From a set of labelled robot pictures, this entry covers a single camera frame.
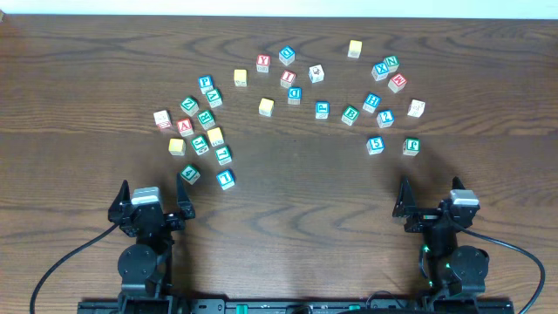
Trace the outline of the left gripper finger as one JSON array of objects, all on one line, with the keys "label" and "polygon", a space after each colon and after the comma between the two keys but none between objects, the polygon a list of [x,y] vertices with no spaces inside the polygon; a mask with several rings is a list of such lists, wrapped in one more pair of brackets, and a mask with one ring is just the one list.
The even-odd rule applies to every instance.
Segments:
[{"label": "left gripper finger", "polygon": [[184,220],[195,218],[194,206],[187,194],[183,185],[183,180],[180,173],[176,174],[176,188],[177,188],[177,205]]},{"label": "left gripper finger", "polygon": [[125,214],[125,209],[130,203],[129,184],[127,180],[123,180],[117,196],[108,209],[108,221],[112,223],[120,223]]}]

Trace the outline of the red A block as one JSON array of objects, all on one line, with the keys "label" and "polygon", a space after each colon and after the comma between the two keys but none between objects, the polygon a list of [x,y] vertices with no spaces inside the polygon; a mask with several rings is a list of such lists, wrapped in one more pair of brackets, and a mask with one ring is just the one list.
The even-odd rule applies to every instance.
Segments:
[{"label": "red A block", "polygon": [[194,127],[190,118],[178,120],[177,129],[182,137],[188,137],[194,134]]}]

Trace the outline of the blue 2 block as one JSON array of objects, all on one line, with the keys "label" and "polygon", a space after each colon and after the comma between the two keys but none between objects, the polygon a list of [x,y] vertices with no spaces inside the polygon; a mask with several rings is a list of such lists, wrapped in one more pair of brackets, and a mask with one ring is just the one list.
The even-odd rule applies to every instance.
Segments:
[{"label": "blue 2 block", "polygon": [[378,113],[377,123],[380,128],[387,128],[395,121],[392,110],[384,110]]}]

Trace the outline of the red I block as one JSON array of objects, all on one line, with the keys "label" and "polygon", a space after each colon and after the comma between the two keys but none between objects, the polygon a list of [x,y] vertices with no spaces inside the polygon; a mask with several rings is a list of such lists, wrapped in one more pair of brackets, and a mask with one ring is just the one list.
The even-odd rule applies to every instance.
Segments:
[{"label": "red I block", "polygon": [[290,88],[296,80],[296,74],[289,70],[284,70],[280,77],[280,85],[283,88]]}]

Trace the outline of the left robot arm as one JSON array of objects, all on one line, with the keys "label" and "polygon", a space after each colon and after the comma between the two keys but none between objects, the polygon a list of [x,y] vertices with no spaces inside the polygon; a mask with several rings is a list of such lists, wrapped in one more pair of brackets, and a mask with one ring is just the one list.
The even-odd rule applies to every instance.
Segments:
[{"label": "left robot arm", "polygon": [[187,301],[170,293],[174,231],[183,230],[195,211],[180,174],[176,175],[178,210],[163,211],[157,187],[130,191],[127,181],[108,209],[108,220],[119,227],[135,244],[126,248],[118,260],[121,292],[117,299],[119,314],[187,313]]}]

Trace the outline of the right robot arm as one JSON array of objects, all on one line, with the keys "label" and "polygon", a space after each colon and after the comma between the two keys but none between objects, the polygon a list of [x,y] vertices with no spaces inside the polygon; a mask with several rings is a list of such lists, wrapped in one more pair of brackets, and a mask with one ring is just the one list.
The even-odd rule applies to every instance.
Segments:
[{"label": "right robot arm", "polygon": [[486,290],[489,255],[483,249],[458,245],[457,234],[473,224],[480,210],[475,193],[453,178],[450,196],[435,208],[421,208],[415,202],[407,177],[400,182],[392,212],[404,218],[407,233],[420,233],[424,244],[419,269],[430,289],[410,304],[416,310],[478,313],[477,296]]}]

